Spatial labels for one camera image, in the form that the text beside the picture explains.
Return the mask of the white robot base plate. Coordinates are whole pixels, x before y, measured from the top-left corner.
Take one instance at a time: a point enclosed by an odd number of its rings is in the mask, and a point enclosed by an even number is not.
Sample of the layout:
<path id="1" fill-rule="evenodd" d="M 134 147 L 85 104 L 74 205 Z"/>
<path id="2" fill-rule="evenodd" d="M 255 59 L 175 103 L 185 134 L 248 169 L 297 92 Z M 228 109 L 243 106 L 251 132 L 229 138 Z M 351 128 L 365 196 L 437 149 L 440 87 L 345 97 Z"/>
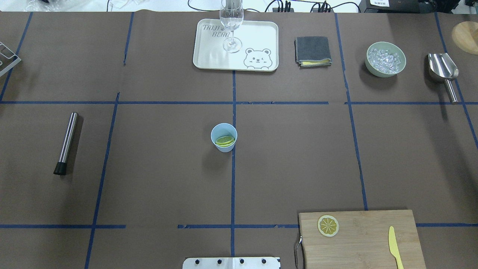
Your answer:
<path id="1" fill-rule="evenodd" d="M 278 257 L 190 257 L 183 269 L 280 269 Z"/>

